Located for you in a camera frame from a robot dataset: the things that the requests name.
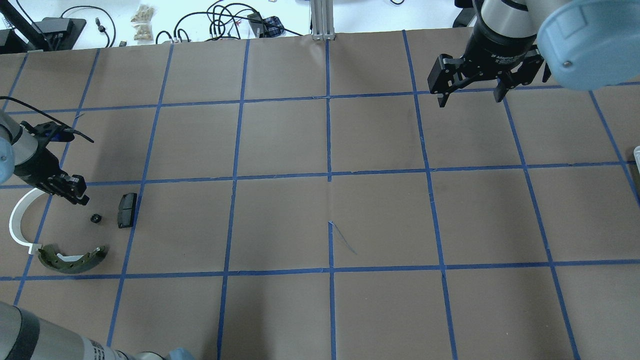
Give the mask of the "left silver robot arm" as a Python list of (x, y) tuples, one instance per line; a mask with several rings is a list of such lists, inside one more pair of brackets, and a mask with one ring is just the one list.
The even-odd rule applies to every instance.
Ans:
[(60, 123), (55, 118), (36, 126), (18, 122), (1, 112), (1, 181), (12, 176), (46, 194), (66, 199), (73, 205), (85, 206), (87, 184), (82, 175), (62, 170), (60, 160), (48, 150), (51, 142), (71, 142), (76, 136), (93, 139)]

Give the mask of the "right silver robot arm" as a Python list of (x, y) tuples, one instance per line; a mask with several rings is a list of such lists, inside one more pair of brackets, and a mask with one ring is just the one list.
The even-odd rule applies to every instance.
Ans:
[(461, 57), (440, 54), (427, 77), (445, 107), (455, 91), (497, 80), (494, 100), (554, 78), (573, 91), (594, 91), (639, 75), (637, 0), (457, 0), (476, 22)]

